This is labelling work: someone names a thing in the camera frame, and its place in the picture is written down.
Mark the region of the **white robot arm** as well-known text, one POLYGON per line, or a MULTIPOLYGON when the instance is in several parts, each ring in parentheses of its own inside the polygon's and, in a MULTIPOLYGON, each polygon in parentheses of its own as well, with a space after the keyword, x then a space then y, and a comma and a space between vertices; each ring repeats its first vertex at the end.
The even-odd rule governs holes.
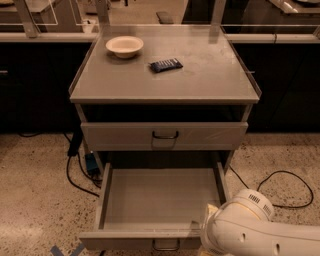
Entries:
POLYGON ((320 256, 320 227, 273 222, 274 207, 243 189, 221 207, 208 204, 201 244, 214 256, 320 256))

